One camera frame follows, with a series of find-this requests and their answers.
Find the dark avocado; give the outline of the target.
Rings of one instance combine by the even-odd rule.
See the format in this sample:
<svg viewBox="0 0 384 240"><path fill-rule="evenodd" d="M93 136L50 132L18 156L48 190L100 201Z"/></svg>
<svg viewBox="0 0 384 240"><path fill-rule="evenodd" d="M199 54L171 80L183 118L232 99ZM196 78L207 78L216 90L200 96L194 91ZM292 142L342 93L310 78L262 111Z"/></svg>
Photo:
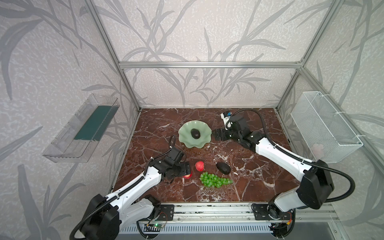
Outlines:
<svg viewBox="0 0 384 240"><path fill-rule="evenodd" d="M201 132L198 129L191 129L191 136L197 140L201 137Z"/></svg>
<svg viewBox="0 0 384 240"><path fill-rule="evenodd" d="M226 163L216 163L216 167L223 175L229 175L231 173L231 167Z"/></svg>

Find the green grape bunch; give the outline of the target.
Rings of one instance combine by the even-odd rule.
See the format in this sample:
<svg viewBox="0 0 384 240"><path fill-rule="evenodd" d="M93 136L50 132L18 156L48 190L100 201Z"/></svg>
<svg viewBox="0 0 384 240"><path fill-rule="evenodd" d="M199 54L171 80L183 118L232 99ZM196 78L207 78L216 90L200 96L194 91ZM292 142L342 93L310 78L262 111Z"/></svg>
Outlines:
<svg viewBox="0 0 384 240"><path fill-rule="evenodd" d="M221 178L217 175L209 174L208 172L204 172L200 175L200 181L208 188L221 188L233 183L231 179Z"/></svg>

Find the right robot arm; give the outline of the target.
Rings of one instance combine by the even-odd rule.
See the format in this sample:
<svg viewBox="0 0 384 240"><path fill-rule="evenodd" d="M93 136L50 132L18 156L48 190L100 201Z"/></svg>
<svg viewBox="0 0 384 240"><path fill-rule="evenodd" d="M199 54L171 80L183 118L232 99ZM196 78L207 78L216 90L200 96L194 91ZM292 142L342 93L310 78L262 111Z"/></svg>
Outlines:
<svg viewBox="0 0 384 240"><path fill-rule="evenodd" d="M348 174L332 169L322 160L316 162L303 158L272 141L266 133L251 131L247 121L240 115L230 112L221 114L224 127L213 131L217 141L232 140L262 157L284 168L299 181L299 186L277 194L268 203L267 213L278 219L282 213L296 208L318 210L324 203L346 199L356 189L354 179ZM335 186L331 174L337 174L348 180L349 189L338 197L330 197Z"/></svg>

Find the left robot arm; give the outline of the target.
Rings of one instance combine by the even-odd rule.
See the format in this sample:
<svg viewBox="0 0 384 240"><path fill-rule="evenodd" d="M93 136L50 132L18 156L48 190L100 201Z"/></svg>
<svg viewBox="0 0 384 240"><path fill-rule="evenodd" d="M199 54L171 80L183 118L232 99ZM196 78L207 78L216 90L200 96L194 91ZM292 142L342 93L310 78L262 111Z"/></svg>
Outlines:
<svg viewBox="0 0 384 240"><path fill-rule="evenodd" d="M114 240L126 226L152 216L159 201L150 196L139 198L164 179L189 175L191 167L182 160L184 155L170 147L163 156L151 158L145 170L125 186L105 197L94 196L69 238L76 240L76 233L81 233L83 240Z"/></svg>

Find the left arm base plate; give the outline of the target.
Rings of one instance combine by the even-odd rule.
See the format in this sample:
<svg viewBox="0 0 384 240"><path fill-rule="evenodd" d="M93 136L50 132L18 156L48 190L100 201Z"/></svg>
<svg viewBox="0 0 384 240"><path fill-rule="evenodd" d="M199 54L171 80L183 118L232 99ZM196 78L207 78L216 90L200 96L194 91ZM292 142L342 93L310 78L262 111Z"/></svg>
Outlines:
<svg viewBox="0 0 384 240"><path fill-rule="evenodd" d="M153 211L147 217L148 220L172 221L175 213L175 205L161 204L154 207Z"/></svg>

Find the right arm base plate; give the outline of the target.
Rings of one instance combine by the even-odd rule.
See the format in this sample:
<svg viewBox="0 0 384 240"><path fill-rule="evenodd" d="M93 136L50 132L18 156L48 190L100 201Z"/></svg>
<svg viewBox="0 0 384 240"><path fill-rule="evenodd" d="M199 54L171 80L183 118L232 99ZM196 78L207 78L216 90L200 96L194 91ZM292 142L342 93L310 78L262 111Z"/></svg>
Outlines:
<svg viewBox="0 0 384 240"><path fill-rule="evenodd" d="M254 214L255 220L275 220L275 221L286 221L289 222L292 219L293 210L288 212L282 212L277 207L270 206L267 203L257 204L253 203L251 205L251 210Z"/></svg>

